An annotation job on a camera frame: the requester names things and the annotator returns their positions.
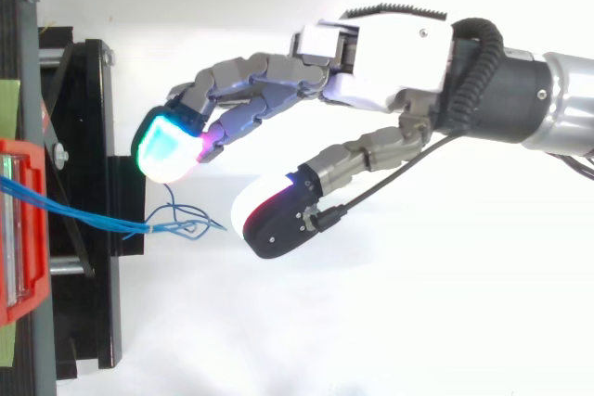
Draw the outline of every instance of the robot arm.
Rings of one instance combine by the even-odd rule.
[[[408,161],[394,179],[459,136],[590,156],[594,61],[506,49],[487,20],[449,25],[445,19],[410,6],[347,11],[304,27],[288,56],[256,54],[203,70],[143,121],[133,143],[138,165],[151,179],[174,181],[307,98],[400,113],[397,126],[328,147],[296,172],[265,178],[238,197],[234,226],[258,255],[273,258],[360,202],[325,211],[316,206],[353,175]],[[217,105],[233,104],[205,130]],[[435,132],[447,138],[423,150]]]

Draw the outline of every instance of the red plastic part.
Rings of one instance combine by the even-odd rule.
[[[25,141],[0,139],[0,154],[24,157],[24,161],[20,163],[20,183],[45,195],[45,151],[42,147]],[[4,256],[0,255],[0,326],[10,324],[31,312],[49,295],[46,212],[23,202],[21,220],[24,282],[27,296],[16,305],[7,308]]]

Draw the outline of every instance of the white backdrop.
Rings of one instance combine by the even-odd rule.
[[[506,46],[594,57],[588,0],[42,0],[117,54],[117,148],[205,66],[285,52],[302,24],[377,2],[486,17]],[[257,175],[395,116],[301,104],[174,185],[230,224]],[[343,202],[381,174],[361,175]],[[148,185],[147,211],[167,199]],[[235,234],[149,236],[122,259],[124,356],[82,364],[70,395],[591,395],[594,185],[540,153],[458,141],[291,255]]]

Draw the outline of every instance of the robotic finger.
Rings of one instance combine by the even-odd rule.
[[[394,169],[415,158],[422,148],[419,130],[405,133],[399,127],[327,147],[296,172],[265,176],[244,189],[233,204],[233,226],[258,256],[284,255],[346,213],[320,212],[320,198],[347,186],[358,173]]]
[[[214,159],[263,119],[317,96],[328,78],[328,67],[282,55],[257,53],[215,64],[199,72],[194,83],[174,88],[165,106],[148,113],[136,132],[133,156],[148,178],[171,183],[198,162]],[[217,104],[238,100],[242,103],[203,132]]]

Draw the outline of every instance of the blue wire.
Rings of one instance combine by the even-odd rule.
[[[105,215],[98,215],[92,212],[79,211],[77,209],[64,206],[52,199],[49,199],[48,197],[38,194],[34,190],[31,190],[24,185],[16,183],[15,181],[0,175],[0,192],[8,194],[26,203],[32,204],[33,206],[40,209],[75,218],[85,224],[88,224],[89,226],[95,227],[96,229],[126,234],[126,236],[123,238],[124,240],[137,234],[154,234],[163,232],[169,232],[189,240],[198,240],[204,236],[211,227],[226,231],[224,226],[212,220],[211,217],[202,209],[187,204],[176,204],[173,190],[171,190],[168,185],[165,185],[165,187],[171,195],[171,203],[164,204],[155,209],[148,216],[145,222],[135,223],[119,220],[117,218],[111,218]],[[172,222],[148,224],[149,220],[157,212],[168,208],[171,208],[174,213],[174,220]],[[178,211],[197,218],[186,221],[178,221]],[[204,225],[204,229],[202,229],[197,235],[194,235],[197,232],[199,225]]]

